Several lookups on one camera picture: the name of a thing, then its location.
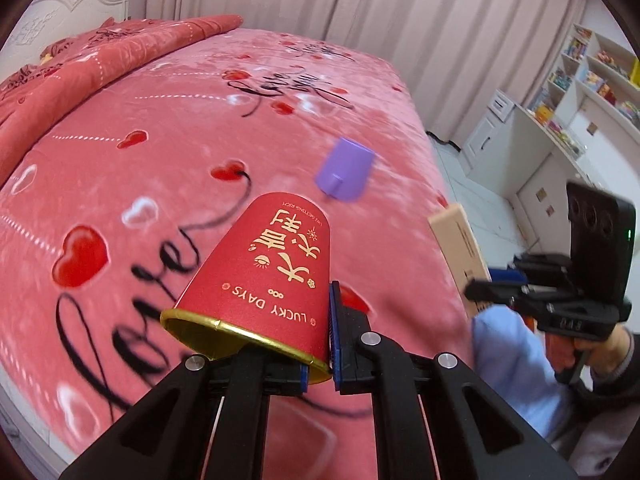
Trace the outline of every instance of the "pink curtain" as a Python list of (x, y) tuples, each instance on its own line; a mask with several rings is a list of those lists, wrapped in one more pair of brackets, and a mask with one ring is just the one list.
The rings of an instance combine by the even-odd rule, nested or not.
[(389, 60), (425, 129), (464, 144), (495, 89), (524, 103), (586, 0), (338, 0), (327, 40)]

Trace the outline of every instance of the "red paper cup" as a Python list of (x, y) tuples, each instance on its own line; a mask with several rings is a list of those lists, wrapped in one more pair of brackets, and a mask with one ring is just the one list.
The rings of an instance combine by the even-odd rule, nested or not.
[(330, 230), (320, 209), (298, 195), (256, 198), (160, 321), (210, 359), (252, 342), (330, 378)]

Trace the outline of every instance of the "red heart print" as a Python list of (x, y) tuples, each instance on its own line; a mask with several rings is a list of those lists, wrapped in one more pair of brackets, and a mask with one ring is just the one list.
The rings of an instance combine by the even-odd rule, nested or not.
[(359, 310), (365, 314), (370, 311), (369, 305), (349, 286), (340, 284), (340, 299), (344, 306)]
[(224, 166), (211, 170), (210, 175), (218, 180), (240, 180), (244, 173), (244, 164), (239, 160), (230, 160)]
[(438, 201), (438, 204), (440, 204), (441, 206), (449, 207), (449, 202), (447, 202), (447, 199), (444, 197), (442, 193), (438, 193), (438, 195), (436, 196), (436, 200)]
[(140, 144), (140, 142), (145, 142), (148, 138), (149, 134), (145, 130), (135, 130), (118, 143), (118, 149), (123, 150), (124, 148), (130, 148), (131, 146)]
[(242, 81), (242, 79), (249, 79), (251, 74), (244, 70), (225, 70), (222, 74), (222, 79), (225, 81)]
[(273, 108), (277, 114), (280, 115), (291, 115), (294, 111), (294, 107), (290, 106), (282, 101), (274, 101), (271, 103), (271, 108)]
[(98, 231), (86, 225), (71, 229), (62, 243), (62, 256), (51, 275), (59, 286), (75, 288), (88, 282), (109, 263), (107, 244)]

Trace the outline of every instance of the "gold cup rim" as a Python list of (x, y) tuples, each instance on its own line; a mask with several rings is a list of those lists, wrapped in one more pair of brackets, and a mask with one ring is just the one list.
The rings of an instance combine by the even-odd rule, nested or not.
[[(178, 338), (174, 332), (170, 329), (170, 321), (172, 319), (178, 319), (181, 321), (187, 321), (191, 323), (198, 324), (200, 326), (204, 326), (216, 332), (222, 332), (227, 335), (236, 336), (246, 342), (255, 343), (259, 346), (263, 346), (280, 354), (286, 355), (297, 361), (302, 362), (305, 365), (309, 366), (309, 383), (310, 384), (318, 384), (323, 383), (329, 379), (331, 379), (331, 368), (324, 361), (314, 357), (308, 352), (303, 352), (302, 350), (298, 350), (293, 346), (287, 345), (283, 342), (277, 341), (270, 337), (265, 337), (263, 335), (259, 335), (257, 333), (246, 330), (242, 327), (233, 325), (221, 319), (217, 319), (214, 317), (203, 316), (202, 314), (196, 314), (195, 312), (190, 312), (188, 310), (183, 310), (181, 308), (170, 308), (167, 310), (163, 310), (160, 314), (160, 324), (162, 327), (167, 330), (171, 335), (173, 335), (178, 341), (183, 344), (189, 346), (193, 351), (199, 352), (197, 348), (192, 348), (185, 341), (182, 341)], [(220, 356), (213, 357), (207, 355), (207, 357), (211, 360), (217, 358), (223, 358), (228, 356)]]

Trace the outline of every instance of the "pink blanket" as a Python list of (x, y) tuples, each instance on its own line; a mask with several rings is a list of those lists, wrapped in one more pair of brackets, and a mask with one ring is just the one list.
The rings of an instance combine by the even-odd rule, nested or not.
[[(0, 86), (0, 360), (76, 452), (178, 364), (186, 349), (160, 311), (266, 192), (324, 211), (331, 277), (374, 330), (470, 362), (469, 325), (427, 222), (446, 204), (444, 184), (394, 70), (239, 23), (103, 27)], [(314, 184), (340, 137), (377, 153), (355, 203)], [(370, 408), (332, 382), (308, 397)], [(275, 399), (264, 477), (376, 478), (370, 416)]]

